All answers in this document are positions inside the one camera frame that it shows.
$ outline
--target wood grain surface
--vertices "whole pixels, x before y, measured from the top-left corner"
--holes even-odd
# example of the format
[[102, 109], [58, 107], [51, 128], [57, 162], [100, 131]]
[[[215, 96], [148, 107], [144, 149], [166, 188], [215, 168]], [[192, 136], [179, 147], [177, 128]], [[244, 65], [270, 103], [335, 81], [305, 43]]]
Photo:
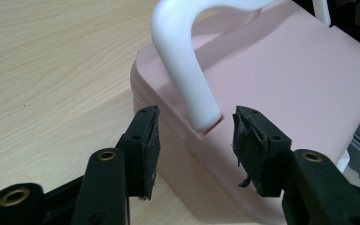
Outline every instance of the wood grain surface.
[[[129, 72], [157, 0], [0, 0], [0, 190], [84, 174], [133, 118]], [[201, 224], [160, 177], [132, 224]]]

